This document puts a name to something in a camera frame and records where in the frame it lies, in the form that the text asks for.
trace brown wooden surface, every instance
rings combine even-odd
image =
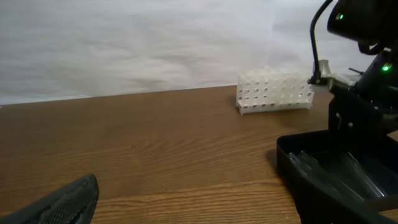
[[[327,128],[311,110],[241,116],[235,86],[0,109],[0,215],[94,173],[92,223],[300,223],[275,172],[279,136]]]

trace green light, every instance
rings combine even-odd
[[[385,71],[385,72],[386,72],[386,71],[390,70],[390,68],[391,68],[391,67],[388,67],[388,66],[383,66],[383,68],[382,68],[382,69],[383,69],[383,71]]]

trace white perforated rack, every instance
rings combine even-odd
[[[307,83],[310,72],[296,69],[253,70],[238,78],[236,106],[241,114],[310,109],[314,91]]]

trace white sheet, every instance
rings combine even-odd
[[[0,105],[232,85],[265,66],[312,69],[323,0],[2,0]],[[317,25],[333,71],[373,57]]]

